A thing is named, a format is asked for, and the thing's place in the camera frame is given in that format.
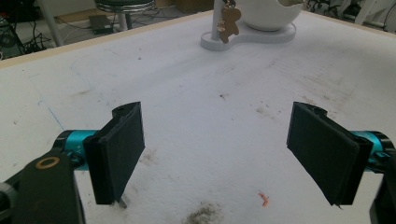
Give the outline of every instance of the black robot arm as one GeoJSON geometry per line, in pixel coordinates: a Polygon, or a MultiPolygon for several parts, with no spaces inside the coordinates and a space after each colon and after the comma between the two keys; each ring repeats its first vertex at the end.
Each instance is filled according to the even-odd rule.
{"type": "Polygon", "coordinates": [[[121,195],[144,144],[140,103],[122,105],[99,131],[65,131],[52,149],[0,184],[0,223],[85,223],[74,170],[90,171],[98,204],[121,195]]]}

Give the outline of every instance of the white bowl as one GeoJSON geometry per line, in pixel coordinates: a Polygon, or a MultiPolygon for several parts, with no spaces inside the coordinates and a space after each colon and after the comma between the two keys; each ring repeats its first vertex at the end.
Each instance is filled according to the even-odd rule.
{"type": "MultiPolygon", "coordinates": [[[[280,1],[283,5],[296,2],[280,1]]],[[[242,0],[237,1],[237,6],[242,12],[242,20],[249,27],[261,31],[280,30],[294,21],[303,9],[303,3],[284,7],[277,0],[242,0]]]]}

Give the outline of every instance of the gingerbread man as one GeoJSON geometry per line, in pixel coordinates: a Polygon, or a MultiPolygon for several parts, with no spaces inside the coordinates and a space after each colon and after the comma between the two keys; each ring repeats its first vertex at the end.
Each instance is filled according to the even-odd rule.
{"type": "Polygon", "coordinates": [[[241,18],[241,11],[234,7],[224,7],[221,10],[223,28],[219,32],[219,37],[223,43],[228,43],[230,35],[239,35],[236,21],[241,18]]]}

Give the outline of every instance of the white table surface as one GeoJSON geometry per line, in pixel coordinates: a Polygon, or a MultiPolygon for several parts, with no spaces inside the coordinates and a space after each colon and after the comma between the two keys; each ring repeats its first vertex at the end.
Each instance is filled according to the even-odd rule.
{"type": "Polygon", "coordinates": [[[295,24],[288,44],[212,52],[199,46],[206,13],[0,62],[0,180],[63,130],[101,129],[141,101],[147,147],[129,207],[96,205],[76,172],[88,223],[181,223],[209,203],[220,223],[370,223],[381,175],[364,174],[354,205],[331,207],[286,140],[300,101],[396,141],[396,39],[310,13],[295,24]]]}

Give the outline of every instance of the stool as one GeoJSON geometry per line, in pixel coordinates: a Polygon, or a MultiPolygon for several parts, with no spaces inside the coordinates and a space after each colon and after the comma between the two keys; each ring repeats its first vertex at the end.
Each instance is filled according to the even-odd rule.
{"type": "Polygon", "coordinates": [[[144,11],[155,6],[154,0],[95,0],[96,7],[117,13],[120,31],[132,29],[131,12],[144,11]]]}

